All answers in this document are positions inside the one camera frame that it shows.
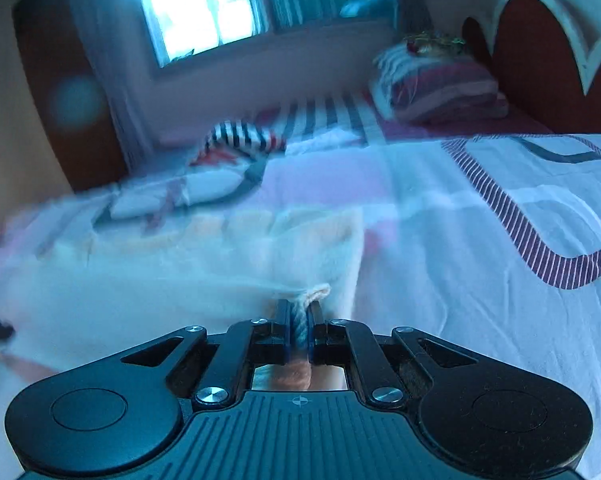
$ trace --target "bedsheet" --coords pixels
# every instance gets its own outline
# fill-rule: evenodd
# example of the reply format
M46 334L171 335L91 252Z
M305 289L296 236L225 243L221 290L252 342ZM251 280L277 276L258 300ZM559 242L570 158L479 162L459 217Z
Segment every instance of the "bedsheet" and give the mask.
M25 255L92 235L113 198L144 186L173 203L199 178L149 178L25 212L0 243L0 279ZM601 136L402 142L276 159L228 214L299 206L362 208L354 319L375 333L415 326L572 388L594 417L579 471L601 475ZM146 237L189 221L162 206L150 218L101 235ZM27 330L26 311L0 304L0 316ZM84 335L85 348L98 343L97 332ZM28 362L32 354L11 343L0 358L0 480L20 467L2 430L8 402L56 371Z
M376 108L371 93L333 92L298 100L283 107L263 110L254 116L259 126L269 127L284 137L290 146L311 142L333 129L347 132L359 144L386 144L411 140L443 139L457 136L494 134L550 134L551 131L519 108L511 105L503 119L456 121L443 124L413 125L386 120ZM139 168L135 177L180 170L195 171L189 163L196 158L196 143L191 128L179 128L162 137L163 149Z

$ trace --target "pillow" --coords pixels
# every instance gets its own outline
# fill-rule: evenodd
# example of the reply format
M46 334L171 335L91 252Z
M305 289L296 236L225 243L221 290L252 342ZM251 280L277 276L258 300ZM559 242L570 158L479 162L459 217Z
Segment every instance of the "pillow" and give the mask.
M489 119L504 119L509 115L509 101L505 95L498 92L494 102L476 105L469 102L454 103L449 108L441 108L430 124L456 123L460 121L484 121Z
M284 152L285 148L285 140L268 128L245 121L223 121L212 128L190 166L253 161L262 155Z
M378 56L376 65L379 79L374 99L384 102L376 107L388 106L399 122L441 122L456 108L502 109L498 81L471 56L417 56L401 43Z

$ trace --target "wooden door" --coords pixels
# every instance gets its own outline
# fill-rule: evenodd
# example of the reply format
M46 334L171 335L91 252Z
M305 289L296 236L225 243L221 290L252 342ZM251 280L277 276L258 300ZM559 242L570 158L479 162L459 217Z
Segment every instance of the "wooden door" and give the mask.
M127 175L103 89L85 56L68 0L21 0L14 27L42 126L74 191Z

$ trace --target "windowsill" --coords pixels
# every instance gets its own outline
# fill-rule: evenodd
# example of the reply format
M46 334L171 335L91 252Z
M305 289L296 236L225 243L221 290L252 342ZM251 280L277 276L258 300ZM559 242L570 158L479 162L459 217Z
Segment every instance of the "windowsill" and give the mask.
M176 59L162 68L158 66L154 58L152 76L154 79L173 77L235 56L250 56L269 50L274 46L280 48L286 43L295 43L298 38L312 31L320 30L322 33L338 35L347 32L357 34L360 32L360 27L365 24L367 26L392 27L391 20L382 18L336 18L325 22L311 22L288 30L265 32L244 40L232 41L232 43L226 43L198 54Z

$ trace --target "sheer curtain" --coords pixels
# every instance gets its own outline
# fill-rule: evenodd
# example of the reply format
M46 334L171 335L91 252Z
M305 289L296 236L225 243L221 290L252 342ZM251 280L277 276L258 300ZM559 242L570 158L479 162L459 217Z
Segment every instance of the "sheer curtain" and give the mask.
M125 162L133 173L152 155L154 144L127 87L119 16L130 0L69 0L69 4L87 59L107 95Z

